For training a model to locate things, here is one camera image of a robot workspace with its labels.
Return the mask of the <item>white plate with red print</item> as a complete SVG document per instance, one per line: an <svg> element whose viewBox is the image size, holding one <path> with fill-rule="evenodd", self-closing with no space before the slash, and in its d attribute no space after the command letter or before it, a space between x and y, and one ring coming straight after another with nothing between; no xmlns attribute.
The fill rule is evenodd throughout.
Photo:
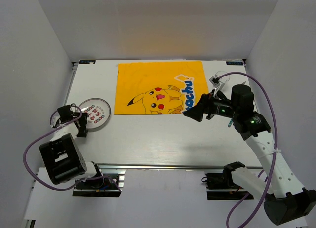
<svg viewBox="0 0 316 228"><path fill-rule="evenodd" d="M105 126L111 117L109 103L101 98L90 98L79 105L83 113L87 113L87 129L96 131Z"/></svg>

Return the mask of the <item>yellow printed cloth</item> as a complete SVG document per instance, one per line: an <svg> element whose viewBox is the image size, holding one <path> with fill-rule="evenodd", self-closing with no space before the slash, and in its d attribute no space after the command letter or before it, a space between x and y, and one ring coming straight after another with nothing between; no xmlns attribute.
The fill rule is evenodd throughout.
<svg viewBox="0 0 316 228"><path fill-rule="evenodd" d="M119 64L114 114L181 114L207 92L201 61Z"/></svg>

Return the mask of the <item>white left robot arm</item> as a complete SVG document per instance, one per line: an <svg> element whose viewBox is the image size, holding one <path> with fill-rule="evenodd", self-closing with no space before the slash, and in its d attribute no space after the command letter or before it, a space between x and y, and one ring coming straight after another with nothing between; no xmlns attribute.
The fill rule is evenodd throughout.
<svg viewBox="0 0 316 228"><path fill-rule="evenodd" d="M86 162L75 143L78 137L87 136L87 113L74 113L81 118L68 125L62 124L53 137L40 145L39 150L51 181L58 185L71 179L87 179L93 188L104 183L104 175L94 162Z"/></svg>

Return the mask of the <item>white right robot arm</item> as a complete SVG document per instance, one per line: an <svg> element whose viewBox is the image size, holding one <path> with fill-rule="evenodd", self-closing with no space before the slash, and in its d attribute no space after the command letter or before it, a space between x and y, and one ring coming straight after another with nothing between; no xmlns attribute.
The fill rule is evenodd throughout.
<svg viewBox="0 0 316 228"><path fill-rule="evenodd" d="M203 94L200 101L184 112L184 116L201 122L215 115L232 119L235 130L255 153L267 181L259 179L240 162L227 164L223 183L244 188L264 203L266 215L275 225L306 216L316 204L315 190L308 190L297 179L281 151L266 119L254 110L254 94L247 85L235 85L231 99L221 92Z"/></svg>

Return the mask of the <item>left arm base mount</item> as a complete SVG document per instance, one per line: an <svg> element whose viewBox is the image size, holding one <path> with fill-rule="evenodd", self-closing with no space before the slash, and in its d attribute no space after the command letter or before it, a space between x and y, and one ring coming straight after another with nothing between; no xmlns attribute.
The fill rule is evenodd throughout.
<svg viewBox="0 0 316 228"><path fill-rule="evenodd" d="M107 173L106 176L112 180L103 178L94 181L80 182L73 189L73 197L111 197L118 198L121 192L119 187L123 190L125 172L124 171L112 171Z"/></svg>

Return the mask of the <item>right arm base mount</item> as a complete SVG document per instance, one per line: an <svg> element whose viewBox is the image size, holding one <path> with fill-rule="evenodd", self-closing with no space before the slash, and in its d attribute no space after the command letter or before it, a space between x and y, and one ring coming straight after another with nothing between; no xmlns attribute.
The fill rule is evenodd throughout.
<svg viewBox="0 0 316 228"><path fill-rule="evenodd" d="M221 173L206 173L201 182L206 186L208 201L237 201L247 194L240 186L229 186Z"/></svg>

